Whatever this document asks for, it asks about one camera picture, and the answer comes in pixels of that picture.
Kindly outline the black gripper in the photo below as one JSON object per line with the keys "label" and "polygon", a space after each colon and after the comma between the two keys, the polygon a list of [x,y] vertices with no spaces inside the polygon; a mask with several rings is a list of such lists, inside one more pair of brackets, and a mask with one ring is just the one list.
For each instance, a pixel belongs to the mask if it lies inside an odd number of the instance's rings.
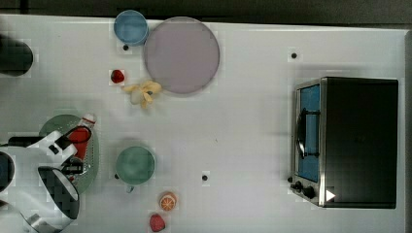
{"label": "black gripper", "polygon": [[84,162],[78,157],[70,157],[61,164],[64,175],[80,175],[84,171]]}

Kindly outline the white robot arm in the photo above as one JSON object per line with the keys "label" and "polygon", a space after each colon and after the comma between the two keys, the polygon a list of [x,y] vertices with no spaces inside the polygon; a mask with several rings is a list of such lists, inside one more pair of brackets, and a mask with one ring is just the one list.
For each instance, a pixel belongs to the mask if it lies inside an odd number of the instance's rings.
{"label": "white robot arm", "polygon": [[77,219],[80,194],[62,172],[76,153],[58,131],[27,147],[1,149],[1,200],[16,208],[30,233],[60,233]]}

